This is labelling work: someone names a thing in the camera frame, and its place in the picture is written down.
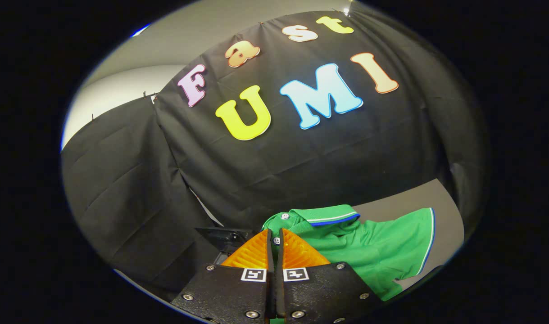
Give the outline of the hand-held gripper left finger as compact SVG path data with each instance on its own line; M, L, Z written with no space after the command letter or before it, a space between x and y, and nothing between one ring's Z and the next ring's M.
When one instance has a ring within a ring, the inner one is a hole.
M219 250L173 299L192 318L215 324L268 324L276 317L272 231L198 229Z

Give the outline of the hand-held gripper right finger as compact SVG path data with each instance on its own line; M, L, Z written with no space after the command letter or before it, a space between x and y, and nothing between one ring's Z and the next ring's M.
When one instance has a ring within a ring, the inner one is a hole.
M274 302L285 324L353 324L383 305L348 262L330 262L287 229L279 238Z

